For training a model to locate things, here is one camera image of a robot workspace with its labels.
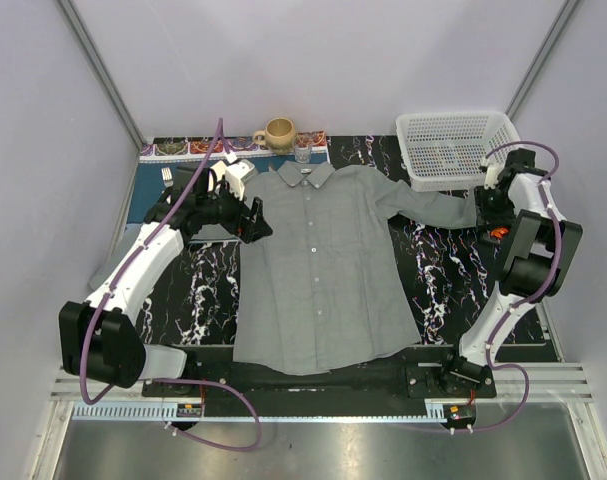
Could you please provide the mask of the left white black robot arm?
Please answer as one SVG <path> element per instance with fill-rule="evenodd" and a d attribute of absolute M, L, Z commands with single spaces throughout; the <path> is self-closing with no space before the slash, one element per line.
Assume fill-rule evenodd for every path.
<path fill-rule="evenodd" d="M 126 239 L 121 258 L 83 302 L 69 301 L 60 310 L 66 373 L 120 388 L 163 379 L 179 396 L 197 388 L 199 372 L 187 364 L 187 352 L 144 343 L 136 320 L 162 273 L 203 227 L 217 225 L 243 243 L 272 234 L 262 200 L 245 195 L 257 174 L 247 161 L 164 169 L 165 189 L 138 233 Z"/>

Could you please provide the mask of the black open display box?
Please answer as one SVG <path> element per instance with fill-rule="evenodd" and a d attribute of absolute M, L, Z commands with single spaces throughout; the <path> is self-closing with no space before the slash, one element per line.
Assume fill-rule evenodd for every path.
<path fill-rule="evenodd" d="M 503 239 L 504 239 L 504 238 L 506 238 L 506 237 L 507 237 L 509 234 L 508 234 L 507 236 L 505 236 L 505 237 L 504 237 L 503 239 L 501 239 L 501 240 L 497 240 L 497 239 L 491 238 L 491 237 L 490 237 L 490 232 L 491 232 L 493 229 L 495 229 L 495 228 L 491 228 L 491 229 L 489 229 L 489 230 L 487 230 L 487 231 L 484 231 L 484 232 L 481 234 L 481 236 L 480 236 L 480 241 L 481 241 L 482 243 L 485 243 L 485 244 L 488 244 L 488 245 L 492 245 L 492 246 L 498 246 L 498 245 L 500 245 L 500 244 L 501 244 L 501 242 L 503 241 Z"/>

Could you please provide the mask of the silver fork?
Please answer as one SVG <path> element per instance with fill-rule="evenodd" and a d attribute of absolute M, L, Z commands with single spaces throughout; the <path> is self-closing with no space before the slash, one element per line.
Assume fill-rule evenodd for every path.
<path fill-rule="evenodd" d="M 174 185 L 172 170 L 169 167 L 163 167 L 161 169 L 161 176 L 164 186 L 166 188 L 172 188 Z"/>

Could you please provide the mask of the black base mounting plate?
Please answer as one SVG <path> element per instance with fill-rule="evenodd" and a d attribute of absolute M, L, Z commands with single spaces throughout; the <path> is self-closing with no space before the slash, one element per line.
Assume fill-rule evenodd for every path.
<path fill-rule="evenodd" d="M 190 347 L 187 353 L 188 377 L 217 387 L 153 382 L 143 386 L 143 396 L 202 397 L 209 418 L 245 417 L 244 403 L 224 389 L 231 386 L 262 418 L 343 419 L 422 416 L 428 399 L 496 395 L 488 368 L 464 366 L 447 347 L 409 347 L 387 358 L 304 376 L 235 362 L 229 346 Z"/>

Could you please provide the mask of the white plastic mesh basket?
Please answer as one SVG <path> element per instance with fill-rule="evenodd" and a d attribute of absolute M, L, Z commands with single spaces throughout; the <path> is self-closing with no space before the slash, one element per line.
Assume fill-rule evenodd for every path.
<path fill-rule="evenodd" d="M 485 183 L 484 166 L 504 164 L 520 139 L 502 112 L 403 114 L 396 119 L 399 148 L 417 192 L 469 190 Z"/>

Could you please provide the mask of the orange brooch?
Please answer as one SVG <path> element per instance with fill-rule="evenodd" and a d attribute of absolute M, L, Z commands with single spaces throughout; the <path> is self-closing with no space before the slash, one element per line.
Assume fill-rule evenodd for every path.
<path fill-rule="evenodd" d="M 505 227 L 498 227 L 493 229 L 490 232 L 490 237 L 497 239 L 497 240 L 501 240 L 503 239 L 505 236 L 507 236 L 509 234 L 509 229 L 505 228 Z"/>

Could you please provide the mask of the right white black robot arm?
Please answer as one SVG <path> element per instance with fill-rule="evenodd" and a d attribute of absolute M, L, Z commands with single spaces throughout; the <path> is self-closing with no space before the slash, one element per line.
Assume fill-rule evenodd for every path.
<path fill-rule="evenodd" d="M 447 396 L 492 384 L 500 347 L 517 323 L 564 283 L 583 235 L 567 220 L 551 192 L 553 169 L 536 165 L 535 141 L 493 148 L 481 161 L 483 185 L 474 191 L 477 227 L 497 246 L 496 282 L 473 326 L 437 371 Z"/>

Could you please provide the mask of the grey button shirt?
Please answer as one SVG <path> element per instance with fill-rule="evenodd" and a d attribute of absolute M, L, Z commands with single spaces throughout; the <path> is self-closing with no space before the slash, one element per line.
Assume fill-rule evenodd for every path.
<path fill-rule="evenodd" d="M 312 375 L 386 357 L 421 336 L 399 279 L 388 222 L 403 215 L 473 227 L 472 197 L 414 191 L 363 165 L 286 162 L 249 181 L 270 236 L 240 250 L 233 358 Z"/>

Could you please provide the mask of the black marble pattern mat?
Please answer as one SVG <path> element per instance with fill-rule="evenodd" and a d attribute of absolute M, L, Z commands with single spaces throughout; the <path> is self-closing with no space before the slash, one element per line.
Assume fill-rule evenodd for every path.
<path fill-rule="evenodd" d="M 333 136 L 327 156 L 335 168 L 363 164 L 394 181 L 408 178 L 393 136 Z M 495 250 L 474 231 L 449 232 L 401 216 L 390 220 L 389 231 L 422 344 L 455 342 L 489 299 Z M 136 323 L 142 339 L 182 346 L 233 344 L 240 267 L 235 241 L 189 245 L 145 299 Z"/>

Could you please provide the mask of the tan ceramic mug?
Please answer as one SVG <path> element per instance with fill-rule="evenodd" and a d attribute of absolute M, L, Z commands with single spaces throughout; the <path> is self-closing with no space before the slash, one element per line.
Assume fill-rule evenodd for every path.
<path fill-rule="evenodd" d="M 292 149 L 295 136 L 295 125 L 290 119 L 275 118 L 270 120 L 263 130 L 256 131 L 252 141 L 276 155 L 287 155 Z"/>

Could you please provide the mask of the small clear glass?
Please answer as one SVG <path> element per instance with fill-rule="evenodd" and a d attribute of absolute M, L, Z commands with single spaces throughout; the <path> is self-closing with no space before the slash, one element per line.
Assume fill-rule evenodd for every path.
<path fill-rule="evenodd" d="M 312 137 L 306 134 L 296 135 L 292 141 L 292 151 L 297 163 L 308 164 L 313 151 Z"/>

